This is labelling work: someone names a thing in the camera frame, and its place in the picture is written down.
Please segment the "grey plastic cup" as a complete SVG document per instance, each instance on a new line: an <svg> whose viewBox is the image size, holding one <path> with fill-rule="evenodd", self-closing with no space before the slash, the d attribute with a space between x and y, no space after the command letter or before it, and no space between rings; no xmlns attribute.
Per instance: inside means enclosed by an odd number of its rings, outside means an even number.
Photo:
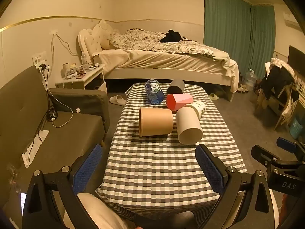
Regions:
<svg viewBox="0 0 305 229"><path fill-rule="evenodd" d="M182 79L173 79L168 87L166 94L183 94L185 83Z"/></svg>

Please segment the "white printed paper cup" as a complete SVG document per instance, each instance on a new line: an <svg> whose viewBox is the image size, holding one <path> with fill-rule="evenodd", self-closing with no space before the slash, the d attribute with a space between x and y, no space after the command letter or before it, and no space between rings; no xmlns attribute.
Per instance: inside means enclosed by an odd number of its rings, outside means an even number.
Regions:
<svg viewBox="0 0 305 229"><path fill-rule="evenodd" d="M187 104L186 107L192 108L195 111L198 119L200 119L206 111L206 105L203 101L192 102Z"/></svg>

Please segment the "brown paper cup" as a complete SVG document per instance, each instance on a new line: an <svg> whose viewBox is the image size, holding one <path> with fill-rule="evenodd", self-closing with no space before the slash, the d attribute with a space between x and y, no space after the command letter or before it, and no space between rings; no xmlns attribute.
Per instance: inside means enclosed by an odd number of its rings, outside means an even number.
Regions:
<svg viewBox="0 0 305 229"><path fill-rule="evenodd" d="M167 135L173 131L173 113L169 109L139 109L139 136Z"/></svg>

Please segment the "blue plastic basket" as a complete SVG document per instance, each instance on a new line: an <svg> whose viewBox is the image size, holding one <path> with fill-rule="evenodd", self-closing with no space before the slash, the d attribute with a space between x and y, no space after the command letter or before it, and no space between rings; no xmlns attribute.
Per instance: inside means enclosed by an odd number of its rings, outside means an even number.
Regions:
<svg viewBox="0 0 305 229"><path fill-rule="evenodd" d="M297 139L302 133L303 125L299 123L297 118L294 118L290 126L289 132L294 139Z"/></svg>

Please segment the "chair piled with clothes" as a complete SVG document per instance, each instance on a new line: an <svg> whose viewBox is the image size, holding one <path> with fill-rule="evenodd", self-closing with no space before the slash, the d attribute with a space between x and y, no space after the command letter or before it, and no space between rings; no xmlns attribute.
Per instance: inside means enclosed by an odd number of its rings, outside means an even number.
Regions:
<svg viewBox="0 0 305 229"><path fill-rule="evenodd" d="M265 63L266 74L259 84L257 106L270 107L279 117L275 128L289 123L299 100L297 76L283 60L273 57Z"/></svg>

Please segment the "white pillow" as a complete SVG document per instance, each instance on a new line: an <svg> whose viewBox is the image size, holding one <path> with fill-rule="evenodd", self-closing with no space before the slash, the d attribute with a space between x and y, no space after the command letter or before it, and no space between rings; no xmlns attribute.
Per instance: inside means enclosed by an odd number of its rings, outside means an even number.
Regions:
<svg viewBox="0 0 305 229"><path fill-rule="evenodd" d="M94 195L79 193L77 196L98 228L136 228L133 222L122 219Z"/></svg>

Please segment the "large clear water jug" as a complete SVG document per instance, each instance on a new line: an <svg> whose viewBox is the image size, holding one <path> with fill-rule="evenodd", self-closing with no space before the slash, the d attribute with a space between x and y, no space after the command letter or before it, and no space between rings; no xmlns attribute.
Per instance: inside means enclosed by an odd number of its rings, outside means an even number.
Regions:
<svg viewBox="0 0 305 229"><path fill-rule="evenodd" d="M246 73L245 77L245 86L248 91L252 91L254 88L254 85L256 83L257 77L253 69L250 69Z"/></svg>

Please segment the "grey white checkered tablecloth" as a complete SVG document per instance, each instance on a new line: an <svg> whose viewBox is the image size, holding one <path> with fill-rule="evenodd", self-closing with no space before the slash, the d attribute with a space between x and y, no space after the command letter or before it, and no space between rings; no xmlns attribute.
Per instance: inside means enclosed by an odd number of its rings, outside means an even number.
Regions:
<svg viewBox="0 0 305 229"><path fill-rule="evenodd" d="M167 136L139 136L139 109L149 106L144 83L132 85L126 96L98 197L124 218L150 219L217 200L196 161L195 147L180 144L176 130Z"/></svg>

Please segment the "dark grey sofa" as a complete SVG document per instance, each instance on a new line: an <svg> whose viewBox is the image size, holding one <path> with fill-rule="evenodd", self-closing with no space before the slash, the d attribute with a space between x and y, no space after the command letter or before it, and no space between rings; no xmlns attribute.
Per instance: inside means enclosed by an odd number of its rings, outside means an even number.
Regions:
<svg viewBox="0 0 305 229"><path fill-rule="evenodd" d="M45 88L29 67L1 88L1 211L22 220L20 194L35 170L44 173L71 165L101 144L109 129L108 97L101 90ZM49 130L26 169L22 154L40 130Z"/></svg>

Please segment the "black television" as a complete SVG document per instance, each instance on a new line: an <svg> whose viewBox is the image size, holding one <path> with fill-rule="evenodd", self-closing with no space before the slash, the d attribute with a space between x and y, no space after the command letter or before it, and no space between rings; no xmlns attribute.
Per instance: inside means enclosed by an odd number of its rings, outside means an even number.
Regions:
<svg viewBox="0 0 305 229"><path fill-rule="evenodd" d="M288 61L287 63L295 70L298 74L304 77L305 75L305 54L296 49L293 46L289 47Z"/></svg>

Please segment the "red pink box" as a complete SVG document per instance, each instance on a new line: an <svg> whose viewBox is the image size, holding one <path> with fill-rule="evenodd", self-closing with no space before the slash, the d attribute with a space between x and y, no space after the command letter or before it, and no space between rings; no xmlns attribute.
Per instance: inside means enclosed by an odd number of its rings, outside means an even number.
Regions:
<svg viewBox="0 0 305 229"><path fill-rule="evenodd" d="M166 96L166 106L173 112L192 102L193 97L190 94L168 94Z"/></svg>

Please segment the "blue water bottle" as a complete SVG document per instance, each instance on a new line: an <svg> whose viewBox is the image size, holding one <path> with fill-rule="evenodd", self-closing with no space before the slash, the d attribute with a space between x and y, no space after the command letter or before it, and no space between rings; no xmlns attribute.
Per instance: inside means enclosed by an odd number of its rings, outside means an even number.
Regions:
<svg viewBox="0 0 305 229"><path fill-rule="evenodd" d="M164 93L161 89L160 83L157 80L148 80L145 83L145 92L147 99L151 104L157 105L163 102Z"/></svg>

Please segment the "green curtain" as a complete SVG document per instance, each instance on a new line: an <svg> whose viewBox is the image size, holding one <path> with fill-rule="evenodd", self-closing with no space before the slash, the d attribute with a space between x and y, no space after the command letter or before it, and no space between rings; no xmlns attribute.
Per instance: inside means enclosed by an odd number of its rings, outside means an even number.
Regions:
<svg viewBox="0 0 305 229"><path fill-rule="evenodd" d="M259 79L275 49L275 10L243 0L204 0L204 44L225 51L245 76Z"/></svg>

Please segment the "white air conditioner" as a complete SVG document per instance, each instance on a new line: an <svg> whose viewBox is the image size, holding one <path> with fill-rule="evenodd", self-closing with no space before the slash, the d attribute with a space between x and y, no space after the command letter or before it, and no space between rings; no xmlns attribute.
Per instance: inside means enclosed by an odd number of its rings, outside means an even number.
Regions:
<svg viewBox="0 0 305 229"><path fill-rule="evenodd" d="M287 26L292 27L296 30L301 30L297 20L291 13L283 12L283 18L284 18L284 22Z"/></svg>

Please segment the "white slipper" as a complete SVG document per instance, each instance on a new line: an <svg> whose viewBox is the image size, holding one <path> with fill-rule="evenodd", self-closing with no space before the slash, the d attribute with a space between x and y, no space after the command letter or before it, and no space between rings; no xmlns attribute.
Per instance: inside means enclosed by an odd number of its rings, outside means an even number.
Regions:
<svg viewBox="0 0 305 229"><path fill-rule="evenodd" d="M125 106L126 100L121 95L115 95L109 98L109 102L118 106Z"/></svg>

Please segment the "white bedside table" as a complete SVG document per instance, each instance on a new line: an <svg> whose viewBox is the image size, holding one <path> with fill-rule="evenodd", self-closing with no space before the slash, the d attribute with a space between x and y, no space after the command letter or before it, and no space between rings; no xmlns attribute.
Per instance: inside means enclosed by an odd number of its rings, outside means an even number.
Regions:
<svg viewBox="0 0 305 229"><path fill-rule="evenodd" d="M71 79L63 79L55 84L56 88L72 88L78 90L101 90L107 91L107 85L103 74L103 65L88 71L82 76Z"/></svg>

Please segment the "black clothing on bed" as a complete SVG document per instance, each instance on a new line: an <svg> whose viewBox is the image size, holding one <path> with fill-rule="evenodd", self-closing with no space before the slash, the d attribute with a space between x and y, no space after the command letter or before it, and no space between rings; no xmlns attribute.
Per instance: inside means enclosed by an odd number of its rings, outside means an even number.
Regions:
<svg viewBox="0 0 305 229"><path fill-rule="evenodd" d="M169 30L165 37L163 37L160 42L167 43L167 42L179 42L182 40L182 37L179 32Z"/></svg>

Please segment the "clear plastic bottle on nightstand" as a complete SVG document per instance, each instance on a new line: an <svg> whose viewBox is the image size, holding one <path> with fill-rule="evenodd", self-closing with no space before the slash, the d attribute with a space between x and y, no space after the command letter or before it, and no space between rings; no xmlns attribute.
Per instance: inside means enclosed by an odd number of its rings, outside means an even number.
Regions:
<svg viewBox="0 0 305 229"><path fill-rule="evenodd" d="M85 52L82 53L81 62L84 72L87 73L89 71L89 60Z"/></svg>

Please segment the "bed with beige sheet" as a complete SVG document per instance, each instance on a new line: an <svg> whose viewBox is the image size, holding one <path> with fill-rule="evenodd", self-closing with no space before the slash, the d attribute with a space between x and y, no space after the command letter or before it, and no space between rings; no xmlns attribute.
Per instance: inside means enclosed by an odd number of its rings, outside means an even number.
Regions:
<svg viewBox="0 0 305 229"><path fill-rule="evenodd" d="M216 57L143 50L123 50L112 46L103 50L101 60L107 79L182 79L227 87L229 100L237 91L238 65L227 52L209 47Z"/></svg>

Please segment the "floral patterned duvet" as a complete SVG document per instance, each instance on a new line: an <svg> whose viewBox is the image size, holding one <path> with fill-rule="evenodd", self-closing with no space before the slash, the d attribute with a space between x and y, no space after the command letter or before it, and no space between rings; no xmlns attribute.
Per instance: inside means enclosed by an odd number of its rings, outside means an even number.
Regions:
<svg viewBox="0 0 305 229"><path fill-rule="evenodd" d="M197 54L209 58L216 57L209 47L183 36L181 36L182 40L179 42L160 42L165 35L165 33L133 28L127 30L124 34L114 31L111 35L110 43L112 46L123 50Z"/></svg>

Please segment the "white tufted headboard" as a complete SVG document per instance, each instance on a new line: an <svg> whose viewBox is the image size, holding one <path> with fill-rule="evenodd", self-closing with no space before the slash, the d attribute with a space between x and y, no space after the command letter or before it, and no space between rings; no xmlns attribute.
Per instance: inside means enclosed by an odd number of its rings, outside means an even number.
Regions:
<svg viewBox="0 0 305 229"><path fill-rule="evenodd" d="M113 32L113 28L105 20L100 20L93 29L83 29L79 32L79 47L89 63L102 64L102 51L113 48L110 44Z"/></svg>

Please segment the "wall power strip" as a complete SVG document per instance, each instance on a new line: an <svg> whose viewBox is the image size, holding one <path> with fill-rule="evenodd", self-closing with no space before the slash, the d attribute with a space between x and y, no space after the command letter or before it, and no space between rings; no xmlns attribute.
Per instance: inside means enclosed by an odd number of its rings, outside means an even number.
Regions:
<svg viewBox="0 0 305 229"><path fill-rule="evenodd" d="M35 53L32 55L33 65L41 72L42 67L47 65L47 53L46 51Z"/></svg>

